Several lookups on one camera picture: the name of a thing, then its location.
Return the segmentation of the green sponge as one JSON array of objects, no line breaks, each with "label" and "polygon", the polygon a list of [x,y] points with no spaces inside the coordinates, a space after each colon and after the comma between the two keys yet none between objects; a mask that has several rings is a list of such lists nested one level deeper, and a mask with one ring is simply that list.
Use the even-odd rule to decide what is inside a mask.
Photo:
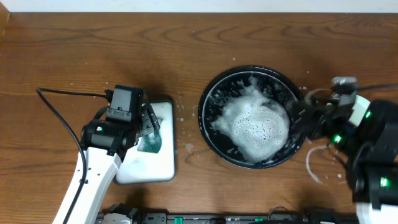
[{"label": "green sponge", "polygon": [[139,139],[137,150],[157,154],[162,147],[162,138],[159,131],[155,131]]}]

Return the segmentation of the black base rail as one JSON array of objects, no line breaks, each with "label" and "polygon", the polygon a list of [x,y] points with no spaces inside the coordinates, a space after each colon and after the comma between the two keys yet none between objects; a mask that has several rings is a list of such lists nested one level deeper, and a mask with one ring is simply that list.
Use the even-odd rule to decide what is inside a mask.
[{"label": "black base rail", "polygon": [[245,223],[328,223],[359,224],[358,218],[352,215],[339,216],[332,214],[321,217],[318,214],[272,213],[268,215],[187,215],[166,213],[142,213],[133,215],[120,213],[100,213],[95,224],[132,223],[132,224],[245,224]]}]

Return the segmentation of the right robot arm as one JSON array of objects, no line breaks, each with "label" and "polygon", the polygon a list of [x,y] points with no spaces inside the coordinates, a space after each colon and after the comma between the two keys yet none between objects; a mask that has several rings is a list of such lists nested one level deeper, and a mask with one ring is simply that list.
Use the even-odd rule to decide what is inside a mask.
[{"label": "right robot arm", "polygon": [[348,160],[347,183],[359,223],[397,221],[397,104],[374,100],[359,125],[349,121],[354,104],[294,103],[294,127],[311,140],[327,138]]}]

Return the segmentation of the black round tray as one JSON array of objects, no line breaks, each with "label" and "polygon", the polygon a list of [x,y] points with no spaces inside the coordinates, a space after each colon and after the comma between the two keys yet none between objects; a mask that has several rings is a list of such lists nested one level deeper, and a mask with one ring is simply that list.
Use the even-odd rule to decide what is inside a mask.
[{"label": "black round tray", "polygon": [[211,127],[211,122],[221,116],[229,98],[242,95],[250,77],[257,78],[259,89],[284,108],[303,100],[299,88],[275,70],[259,65],[233,67],[220,73],[205,88],[198,106],[198,124],[207,145],[222,159],[248,169],[271,168],[287,161],[299,150],[305,140],[303,134],[290,128],[287,142],[281,149],[269,157],[260,156],[258,162],[251,162],[228,136]]}]

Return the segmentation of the white rectangular soap tray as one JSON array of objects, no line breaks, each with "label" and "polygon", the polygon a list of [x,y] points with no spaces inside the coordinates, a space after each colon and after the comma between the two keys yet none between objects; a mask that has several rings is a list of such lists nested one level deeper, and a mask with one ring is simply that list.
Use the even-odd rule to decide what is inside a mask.
[{"label": "white rectangular soap tray", "polygon": [[149,182],[165,182],[175,175],[174,109],[171,101],[150,104],[156,114],[162,138],[162,147],[157,154],[138,151],[137,145],[130,148],[114,178],[119,185]]}]

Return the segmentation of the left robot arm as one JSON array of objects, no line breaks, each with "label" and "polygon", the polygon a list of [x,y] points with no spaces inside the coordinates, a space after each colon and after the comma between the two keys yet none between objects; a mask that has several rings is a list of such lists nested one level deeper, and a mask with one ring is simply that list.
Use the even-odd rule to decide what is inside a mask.
[{"label": "left robot arm", "polygon": [[110,156],[107,150],[89,147],[84,156],[78,156],[72,181],[54,219],[63,223],[73,198],[77,193],[83,169],[86,169],[84,184],[68,223],[94,223],[110,183],[129,185],[149,182],[163,182],[175,175],[174,121],[171,102],[150,104],[153,115],[158,119],[160,129],[154,132],[143,130],[144,136],[137,144],[127,149],[125,157]]}]

